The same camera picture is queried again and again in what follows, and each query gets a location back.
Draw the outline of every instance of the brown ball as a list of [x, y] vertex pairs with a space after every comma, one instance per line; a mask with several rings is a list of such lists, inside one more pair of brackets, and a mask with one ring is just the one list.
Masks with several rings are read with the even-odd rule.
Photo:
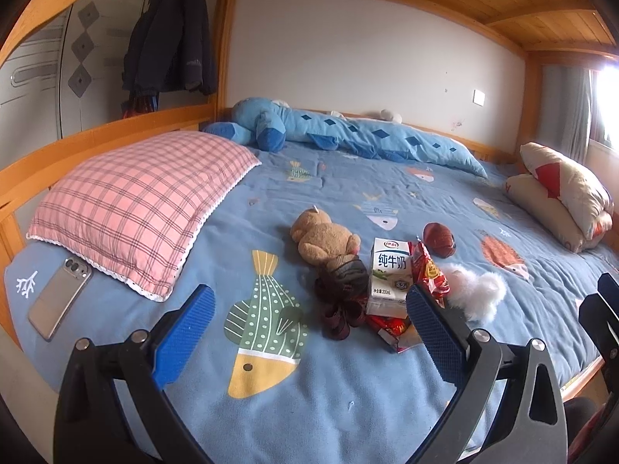
[[428, 223], [423, 229], [423, 243], [428, 250], [441, 258], [447, 258], [456, 252], [456, 241], [445, 225]]

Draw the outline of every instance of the white fluffy toy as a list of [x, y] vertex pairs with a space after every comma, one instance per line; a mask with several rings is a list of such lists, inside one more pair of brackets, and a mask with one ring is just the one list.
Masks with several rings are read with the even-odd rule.
[[450, 285], [447, 302], [462, 309], [467, 321], [493, 321], [496, 307], [507, 293], [503, 278], [494, 272], [477, 275], [455, 263], [441, 269]]
[[387, 109], [381, 111], [381, 118], [387, 122], [402, 123], [402, 116], [399, 113]]

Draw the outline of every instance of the floor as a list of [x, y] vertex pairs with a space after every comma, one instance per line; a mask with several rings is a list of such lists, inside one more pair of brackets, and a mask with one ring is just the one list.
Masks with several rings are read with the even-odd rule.
[[0, 327], [0, 393], [32, 445], [52, 462], [58, 395]]

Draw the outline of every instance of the metal screw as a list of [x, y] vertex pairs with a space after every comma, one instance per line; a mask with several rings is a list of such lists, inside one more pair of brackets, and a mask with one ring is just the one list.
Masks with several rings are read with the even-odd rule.
[[149, 333], [146, 330], [136, 330], [131, 333], [131, 341], [133, 343], [143, 343], [149, 337]]
[[86, 350], [88, 348], [88, 346], [91, 344], [91, 341], [88, 340], [88, 338], [80, 338], [76, 343], [75, 343], [75, 348], [78, 351], [83, 351]]
[[486, 343], [490, 341], [490, 333], [486, 330], [475, 330], [473, 331], [473, 336], [478, 342]]
[[531, 340], [531, 347], [533, 347], [533, 349], [535, 349], [536, 351], [541, 352], [546, 349], [546, 344], [539, 338], [534, 338], [533, 340]]

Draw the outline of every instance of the smartphone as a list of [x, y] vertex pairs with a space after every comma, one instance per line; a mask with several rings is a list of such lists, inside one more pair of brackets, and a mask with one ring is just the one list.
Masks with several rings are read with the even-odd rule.
[[69, 257], [30, 307], [28, 320], [35, 330], [50, 341], [73, 300], [92, 276], [92, 267], [78, 257]]

